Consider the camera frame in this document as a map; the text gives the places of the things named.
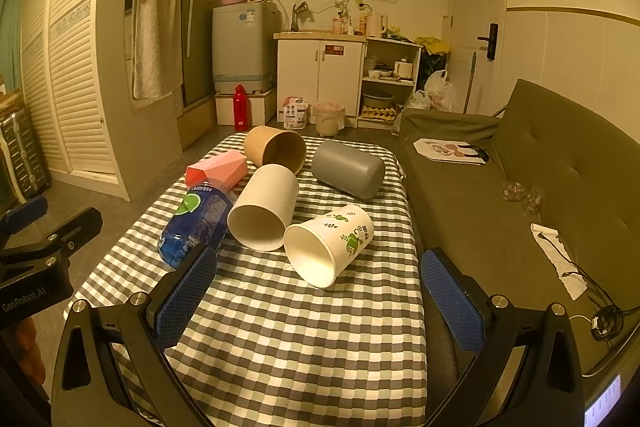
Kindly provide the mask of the person's left hand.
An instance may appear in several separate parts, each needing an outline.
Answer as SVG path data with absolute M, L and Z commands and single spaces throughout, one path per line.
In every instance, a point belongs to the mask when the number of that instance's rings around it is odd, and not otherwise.
M 35 386 L 41 386 L 46 380 L 41 352 L 37 343 L 35 321 L 29 317 L 13 325 L 6 333 L 11 343 L 12 353 L 21 370 Z

